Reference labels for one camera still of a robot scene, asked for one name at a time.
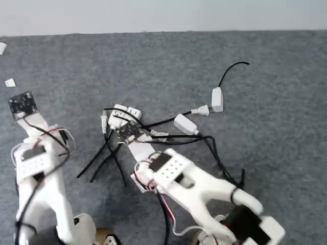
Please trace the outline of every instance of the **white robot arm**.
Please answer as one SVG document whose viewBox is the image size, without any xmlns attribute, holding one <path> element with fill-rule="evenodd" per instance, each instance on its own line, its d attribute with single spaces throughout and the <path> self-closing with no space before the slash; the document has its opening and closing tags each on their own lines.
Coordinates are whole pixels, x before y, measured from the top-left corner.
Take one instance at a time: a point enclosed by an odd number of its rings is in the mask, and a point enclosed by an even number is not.
<svg viewBox="0 0 327 245">
<path fill-rule="evenodd" d="M 260 216 L 263 206 L 256 198 L 226 180 L 216 179 L 173 149 L 151 154 L 139 162 L 134 174 L 144 186 L 155 187 L 187 210 L 219 244 L 241 241 L 245 245 L 276 245 L 285 234 L 272 217 Z M 216 220 L 206 207 L 212 199 L 232 201 L 236 208 L 226 218 Z"/>
<path fill-rule="evenodd" d="M 9 100 L 14 118 L 26 130 L 29 138 L 13 152 L 16 166 L 16 183 L 19 197 L 19 221 L 38 182 L 42 182 L 29 203 L 21 221 L 19 245 L 41 244 L 98 244 L 96 227 L 87 214 L 73 217 L 71 206 L 65 196 L 62 172 L 60 169 L 46 176 L 62 161 L 67 154 L 51 137 L 36 130 L 37 126 L 50 132 L 67 147 L 68 137 L 65 129 L 57 125 L 49 127 L 37 112 L 30 92 L 17 95 Z M 52 209 L 56 214 L 57 226 L 44 229 L 40 226 L 43 213 Z"/>
</svg>

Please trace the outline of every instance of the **white plug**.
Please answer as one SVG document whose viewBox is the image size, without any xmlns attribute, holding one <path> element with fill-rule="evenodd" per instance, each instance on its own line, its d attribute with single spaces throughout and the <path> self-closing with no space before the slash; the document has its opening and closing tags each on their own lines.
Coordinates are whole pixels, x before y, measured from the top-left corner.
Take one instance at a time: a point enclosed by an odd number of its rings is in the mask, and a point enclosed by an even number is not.
<svg viewBox="0 0 327 245">
<path fill-rule="evenodd" d="M 115 104 L 114 107 L 118 108 L 118 109 L 122 109 L 124 111 L 127 111 L 126 106 Z M 125 118 L 125 115 L 126 114 L 124 112 L 122 112 L 122 111 L 113 110 L 111 112 L 111 114 L 110 114 L 109 121 L 108 121 L 108 124 L 110 125 L 110 128 L 113 129 L 113 130 L 115 130 L 117 128 L 120 128 L 122 123 L 123 123 L 123 120 L 118 118 L 118 117 L 115 117 L 115 116 L 120 116 L 120 117 Z"/>
<path fill-rule="evenodd" d="M 198 127 L 182 114 L 175 117 L 174 126 L 187 135 L 197 135 L 199 133 Z"/>
<path fill-rule="evenodd" d="M 101 118 L 101 127 L 102 127 L 102 133 L 107 134 L 107 125 L 108 125 L 108 116 L 107 112 L 103 111 Z"/>
<path fill-rule="evenodd" d="M 211 106 L 214 112 L 222 112 L 224 110 L 224 98 L 220 87 L 213 89 Z"/>
<path fill-rule="evenodd" d="M 153 136 L 168 136 L 169 135 L 169 133 L 158 132 L 158 131 L 155 131 L 155 130 L 151 130 L 150 134 L 152 134 Z M 167 138 L 159 138 L 158 140 L 162 141 L 162 142 L 166 142 Z"/>
<path fill-rule="evenodd" d="M 142 116 L 141 111 L 140 111 L 140 110 L 137 110 L 137 109 L 135 109 L 135 108 L 133 108 L 133 107 L 128 107 L 127 112 L 129 112 L 130 114 L 132 114 L 133 116 L 135 116 L 137 119 L 140 119 L 141 116 Z M 132 117 L 131 117 L 130 115 L 128 115 L 128 114 L 125 114 L 125 118 L 126 118 L 127 120 L 129 120 L 129 121 L 131 121 L 131 120 L 132 120 L 132 121 L 135 121 L 135 119 L 132 118 Z M 128 122 L 128 121 L 126 121 L 126 120 L 122 120 L 122 126 L 125 125 L 127 122 Z"/>
<path fill-rule="evenodd" d="M 192 112 L 192 114 L 200 114 L 200 115 L 205 115 L 205 116 L 209 116 L 209 114 L 210 114 L 208 105 L 201 106 L 198 109 L 193 109 L 191 112 Z"/>
<path fill-rule="evenodd" d="M 3 42 L 0 42 L 0 55 L 2 55 L 6 49 L 7 45 Z"/>
</svg>

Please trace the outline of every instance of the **carpet floor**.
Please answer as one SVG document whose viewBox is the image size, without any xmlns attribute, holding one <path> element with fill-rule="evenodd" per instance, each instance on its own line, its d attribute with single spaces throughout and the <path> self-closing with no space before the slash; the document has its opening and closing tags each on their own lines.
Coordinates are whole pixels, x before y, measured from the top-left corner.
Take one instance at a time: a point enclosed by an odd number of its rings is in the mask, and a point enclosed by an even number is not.
<svg viewBox="0 0 327 245">
<path fill-rule="evenodd" d="M 8 44 L 0 56 L 1 244 L 12 242 L 18 208 L 10 150 L 27 136 L 12 118 L 9 97 L 32 91 L 48 123 L 66 127 L 75 137 L 78 149 L 63 167 L 75 214 L 86 212 L 97 227 L 113 227 L 123 244 L 159 245 L 165 235 L 162 210 L 155 195 L 141 194 L 128 177 L 135 161 L 126 147 L 118 159 L 127 188 L 112 161 L 93 183 L 88 179 L 96 164 L 76 179 L 103 144 L 99 115 L 118 103 L 140 109 L 144 123 L 153 123 L 210 105 L 212 89 L 238 61 L 250 65 L 227 74 L 224 112 L 189 118 L 200 132 L 215 137 L 232 175 L 239 178 L 246 169 L 245 190 L 286 230 L 281 244 L 325 244 L 327 31 L 72 34 L 0 41 Z M 5 86 L 9 78 L 17 87 Z M 156 129 L 178 133 L 172 123 Z M 203 142 L 174 149 L 219 176 Z M 194 225 L 186 211 L 167 202 L 178 231 Z M 216 215 L 232 205 L 210 201 L 208 207 Z M 44 220 L 54 221 L 50 213 Z M 193 235 L 171 235 L 169 244 L 189 244 Z"/>
</svg>

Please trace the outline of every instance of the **white plastic bracket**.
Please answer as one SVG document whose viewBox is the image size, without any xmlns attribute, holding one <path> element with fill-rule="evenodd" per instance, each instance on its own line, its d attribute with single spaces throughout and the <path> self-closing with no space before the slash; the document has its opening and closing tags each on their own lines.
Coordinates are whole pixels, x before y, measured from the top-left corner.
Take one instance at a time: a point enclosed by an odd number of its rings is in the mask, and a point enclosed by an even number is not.
<svg viewBox="0 0 327 245">
<path fill-rule="evenodd" d="M 0 55 L 2 55 L 6 49 L 7 45 L 3 42 L 0 42 Z"/>
<path fill-rule="evenodd" d="M 6 83 L 6 86 L 7 86 L 8 88 L 10 88 L 10 87 L 16 87 L 16 84 L 15 84 L 15 81 L 14 81 L 13 78 L 8 79 L 7 81 L 5 81 L 5 83 Z"/>
</svg>

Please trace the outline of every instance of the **black circuit board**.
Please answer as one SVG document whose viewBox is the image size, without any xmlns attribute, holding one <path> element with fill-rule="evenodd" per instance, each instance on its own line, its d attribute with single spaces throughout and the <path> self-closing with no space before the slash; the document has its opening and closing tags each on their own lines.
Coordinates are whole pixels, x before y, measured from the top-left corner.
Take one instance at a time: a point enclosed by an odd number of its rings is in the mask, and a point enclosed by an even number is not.
<svg viewBox="0 0 327 245">
<path fill-rule="evenodd" d="M 15 120 L 38 112 L 31 92 L 25 92 L 11 97 L 8 103 Z"/>
<path fill-rule="evenodd" d="M 142 136 L 144 131 L 139 124 L 134 121 L 130 121 L 116 130 L 116 133 L 123 142 L 129 144 Z"/>
</svg>

